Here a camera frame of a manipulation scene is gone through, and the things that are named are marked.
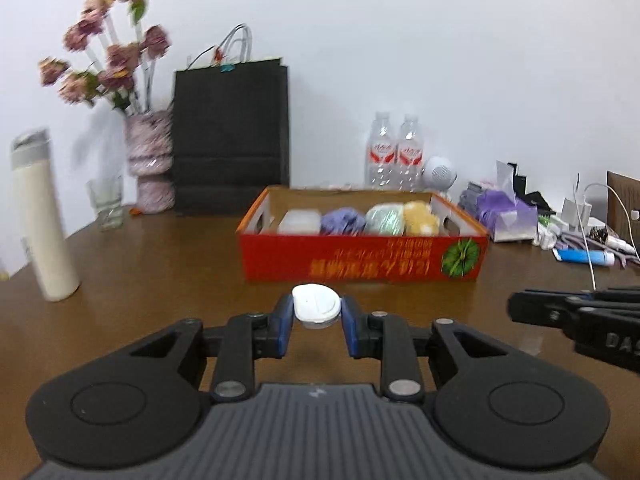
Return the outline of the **small white oval case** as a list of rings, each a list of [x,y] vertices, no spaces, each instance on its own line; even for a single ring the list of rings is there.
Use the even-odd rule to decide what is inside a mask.
[[[292,297],[295,317],[308,330],[323,330],[341,316],[342,298],[326,285],[296,285]]]

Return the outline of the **blue white tube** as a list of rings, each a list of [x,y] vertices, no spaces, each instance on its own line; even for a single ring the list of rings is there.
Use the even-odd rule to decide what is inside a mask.
[[[593,266],[614,266],[615,256],[603,250],[556,249],[552,250],[556,261],[567,263],[589,264]]]

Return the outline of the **white power adapter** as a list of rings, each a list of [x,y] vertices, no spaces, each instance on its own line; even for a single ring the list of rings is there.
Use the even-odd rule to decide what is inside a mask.
[[[571,228],[578,226],[588,226],[591,216],[592,205],[586,202],[576,202],[571,198],[566,198],[563,202],[560,218]]]

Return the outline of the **brown chair back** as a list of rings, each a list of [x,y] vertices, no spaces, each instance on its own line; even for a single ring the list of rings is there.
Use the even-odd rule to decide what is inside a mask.
[[[608,190],[608,215],[606,223],[627,242],[632,233],[636,246],[639,246],[639,219],[632,218],[634,211],[639,211],[640,183],[638,179],[609,171],[606,184]]]

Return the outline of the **purple tissue pack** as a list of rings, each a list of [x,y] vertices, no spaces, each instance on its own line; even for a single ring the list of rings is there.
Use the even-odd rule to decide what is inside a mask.
[[[513,167],[496,162],[496,185],[476,201],[477,220],[494,243],[531,242],[537,235],[538,211],[514,191]]]

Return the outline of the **purple cloth in box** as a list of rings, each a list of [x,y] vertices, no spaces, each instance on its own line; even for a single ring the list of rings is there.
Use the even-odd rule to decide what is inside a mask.
[[[366,228],[366,218],[352,207],[331,210],[321,217],[320,233],[322,235],[361,234]]]

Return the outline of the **yellow sponge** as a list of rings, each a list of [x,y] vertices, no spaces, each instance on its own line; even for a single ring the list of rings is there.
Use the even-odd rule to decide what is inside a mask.
[[[406,235],[437,236],[439,234],[440,219],[433,214],[430,204],[422,200],[414,200],[405,203],[402,213]]]

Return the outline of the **right water bottle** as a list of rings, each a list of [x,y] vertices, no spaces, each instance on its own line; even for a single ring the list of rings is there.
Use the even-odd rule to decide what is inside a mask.
[[[424,141],[420,133],[419,117],[406,115],[400,125],[397,142],[396,177],[401,191],[417,191],[421,186],[424,163]]]

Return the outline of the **water bottle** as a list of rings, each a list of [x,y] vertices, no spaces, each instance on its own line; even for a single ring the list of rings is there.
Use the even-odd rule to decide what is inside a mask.
[[[417,191],[421,186],[424,163],[424,141],[420,133],[419,117],[406,115],[400,125],[397,142],[396,177],[401,191]]]
[[[390,188],[393,183],[397,142],[389,112],[376,112],[366,147],[366,185]]]

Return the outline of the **left water bottle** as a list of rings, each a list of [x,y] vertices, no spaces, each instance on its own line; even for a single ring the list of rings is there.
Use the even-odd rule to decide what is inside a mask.
[[[366,147],[366,185],[390,188],[393,183],[397,142],[389,112],[376,112]]]

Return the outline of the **clear drinking glass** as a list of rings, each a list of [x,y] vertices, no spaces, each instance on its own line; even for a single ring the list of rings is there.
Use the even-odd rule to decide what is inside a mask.
[[[87,188],[98,228],[108,231],[122,226],[122,177],[93,179],[87,183]]]

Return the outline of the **black paper bag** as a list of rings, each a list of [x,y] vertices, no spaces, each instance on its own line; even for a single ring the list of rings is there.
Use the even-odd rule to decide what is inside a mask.
[[[252,47],[239,24],[175,72],[178,214],[240,214],[267,186],[290,184],[288,68],[280,58],[253,61]]]

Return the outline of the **pink speckled vase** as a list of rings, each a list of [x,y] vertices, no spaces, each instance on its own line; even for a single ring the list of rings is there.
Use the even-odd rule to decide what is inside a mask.
[[[170,180],[174,164],[171,112],[132,115],[125,129],[128,172],[137,183],[137,208],[142,214],[171,209],[175,191]]]

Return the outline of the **cream thermos bottle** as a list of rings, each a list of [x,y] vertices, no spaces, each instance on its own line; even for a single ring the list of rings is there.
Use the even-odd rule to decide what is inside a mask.
[[[62,301],[80,286],[62,227],[45,128],[18,136],[11,144],[14,190],[23,245],[45,300]]]

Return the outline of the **dried pink flowers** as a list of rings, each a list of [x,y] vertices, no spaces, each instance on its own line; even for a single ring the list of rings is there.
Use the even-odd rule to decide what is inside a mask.
[[[117,35],[112,13],[116,4],[126,6],[134,39]],[[58,88],[67,104],[90,107],[104,99],[126,116],[152,110],[156,63],[171,41],[163,26],[142,26],[148,0],[85,0],[79,18],[66,30],[62,44],[68,53],[82,53],[87,67],[73,68],[62,58],[47,56],[38,62],[39,82]]]

